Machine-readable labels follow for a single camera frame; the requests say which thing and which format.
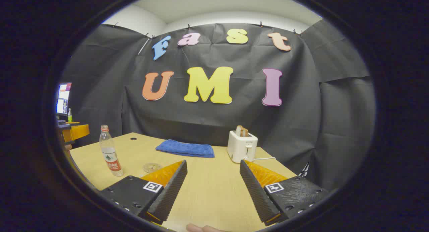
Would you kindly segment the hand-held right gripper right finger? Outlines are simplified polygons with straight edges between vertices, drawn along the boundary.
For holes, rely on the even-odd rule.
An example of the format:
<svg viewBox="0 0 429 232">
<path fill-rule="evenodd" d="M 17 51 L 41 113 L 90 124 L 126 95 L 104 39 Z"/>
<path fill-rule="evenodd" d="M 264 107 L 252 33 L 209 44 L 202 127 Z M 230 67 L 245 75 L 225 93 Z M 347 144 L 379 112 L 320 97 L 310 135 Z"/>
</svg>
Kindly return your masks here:
<svg viewBox="0 0 429 232">
<path fill-rule="evenodd" d="M 245 159 L 240 162 L 240 175 L 266 226 L 306 212 L 329 194 L 305 177 L 287 178 Z"/>
</svg>

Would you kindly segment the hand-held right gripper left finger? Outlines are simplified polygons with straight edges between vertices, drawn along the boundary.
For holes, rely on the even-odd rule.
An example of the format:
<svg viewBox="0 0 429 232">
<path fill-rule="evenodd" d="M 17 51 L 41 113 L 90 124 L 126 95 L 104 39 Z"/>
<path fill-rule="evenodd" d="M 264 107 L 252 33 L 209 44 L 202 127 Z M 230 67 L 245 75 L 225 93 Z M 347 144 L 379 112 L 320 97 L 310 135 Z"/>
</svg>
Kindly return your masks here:
<svg viewBox="0 0 429 232">
<path fill-rule="evenodd" d="M 143 177 L 129 175 L 100 194 L 118 208 L 161 225 L 170 214 L 187 171 L 184 159 Z"/>
</svg>

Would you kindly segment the round wooden coaster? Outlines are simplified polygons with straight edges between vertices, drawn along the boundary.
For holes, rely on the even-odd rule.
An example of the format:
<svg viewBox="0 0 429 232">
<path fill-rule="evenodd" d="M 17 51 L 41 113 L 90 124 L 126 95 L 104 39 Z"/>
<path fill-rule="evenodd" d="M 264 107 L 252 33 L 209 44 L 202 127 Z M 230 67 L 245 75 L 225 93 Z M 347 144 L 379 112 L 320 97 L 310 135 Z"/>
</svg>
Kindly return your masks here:
<svg viewBox="0 0 429 232">
<path fill-rule="evenodd" d="M 148 163 L 145 163 L 143 165 L 143 170 L 146 173 L 153 173 L 155 171 L 160 170 L 161 168 L 162 168 L 162 165 L 159 165 L 159 164 L 154 163 L 154 162 L 148 162 Z"/>
</svg>

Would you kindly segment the clear plastic water bottle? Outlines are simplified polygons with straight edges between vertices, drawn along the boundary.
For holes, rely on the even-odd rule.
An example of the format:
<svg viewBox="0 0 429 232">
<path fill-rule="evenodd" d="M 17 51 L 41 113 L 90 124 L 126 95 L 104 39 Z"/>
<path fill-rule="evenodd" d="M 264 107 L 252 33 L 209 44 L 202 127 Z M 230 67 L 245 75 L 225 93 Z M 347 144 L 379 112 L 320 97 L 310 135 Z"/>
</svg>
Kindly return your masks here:
<svg viewBox="0 0 429 232">
<path fill-rule="evenodd" d="M 121 177 L 124 175 L 124 170 L 120 165 L 116 148 L 112 136 L 109 133 L 109 127 L 106 124 L 101 125 L 101 134 L 99 138 L 101 153 L 106 162 L 107 167 L 114 176 Z"/>
</svg>

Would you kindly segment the computer monitor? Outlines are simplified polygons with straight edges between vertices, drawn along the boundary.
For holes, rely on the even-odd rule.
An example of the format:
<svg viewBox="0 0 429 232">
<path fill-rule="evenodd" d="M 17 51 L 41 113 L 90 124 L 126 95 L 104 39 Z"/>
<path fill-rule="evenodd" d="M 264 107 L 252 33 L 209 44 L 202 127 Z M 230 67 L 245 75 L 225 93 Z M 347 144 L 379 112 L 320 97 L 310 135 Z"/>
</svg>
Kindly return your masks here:
<svg viewBox="0 0 429 232">
<path fill-rule="evenodd" d="M 61 82 L 56 93 L 56 114 L 67 116 L 72 82 Z"/>
</svg>

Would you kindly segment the blue folded towel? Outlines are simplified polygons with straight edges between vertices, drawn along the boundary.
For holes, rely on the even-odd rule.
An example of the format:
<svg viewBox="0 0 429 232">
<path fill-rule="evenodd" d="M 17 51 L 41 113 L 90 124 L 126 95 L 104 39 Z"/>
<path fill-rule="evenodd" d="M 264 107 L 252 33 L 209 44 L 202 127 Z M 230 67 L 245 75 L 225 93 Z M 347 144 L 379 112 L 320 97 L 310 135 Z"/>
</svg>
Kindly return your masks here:
<svg viewBox="0 0 429 232">
<path fill-rule="evenodd" d="M 183 143 L 175 140 L 165 140 L 156 148 L 156 151 L 166 152 L 174 155 L 186 157 L 214 158 L 214 152 L 211 145 Z"/>
</svg>

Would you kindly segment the white toaster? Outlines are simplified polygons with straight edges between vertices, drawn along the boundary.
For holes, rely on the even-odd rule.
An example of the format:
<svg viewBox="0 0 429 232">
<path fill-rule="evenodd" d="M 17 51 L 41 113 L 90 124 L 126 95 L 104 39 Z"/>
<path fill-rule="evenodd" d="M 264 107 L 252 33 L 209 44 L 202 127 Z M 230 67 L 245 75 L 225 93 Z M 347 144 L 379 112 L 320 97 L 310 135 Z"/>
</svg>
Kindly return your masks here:
<svg viewBox="0 0 429 232">
<path fill-rule="evenodd" d="M 227 153 L 234 163 L 245 159 L 252 162 L 255 159 L 258 138 L 251 133 L 247 137 L 238 136 L 236 131 L 229 132 Z"/>
</svg>

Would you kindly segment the black backdrop cloth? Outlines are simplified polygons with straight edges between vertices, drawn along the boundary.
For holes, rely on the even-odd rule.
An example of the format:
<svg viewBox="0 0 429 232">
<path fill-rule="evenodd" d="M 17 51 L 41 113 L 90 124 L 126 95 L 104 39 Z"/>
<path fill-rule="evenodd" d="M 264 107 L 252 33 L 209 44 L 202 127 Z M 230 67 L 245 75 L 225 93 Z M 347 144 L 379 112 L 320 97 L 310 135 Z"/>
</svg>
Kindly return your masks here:
<svg viewBox="0 0 429 232">
<path fill-rule="evenodd" d="M 77 47 L 61 82 L 71 82 L 73 118 L 98 141 L 130 132 L 227 145 L 247 128 L 258 145 L 298 174 L 333 190 L 367 154 L 376 114 L 360 54 L 323 20 L 301 35 L 269 26 L 212 23 L 153 39 L 100 25 Z"/>
</svg>

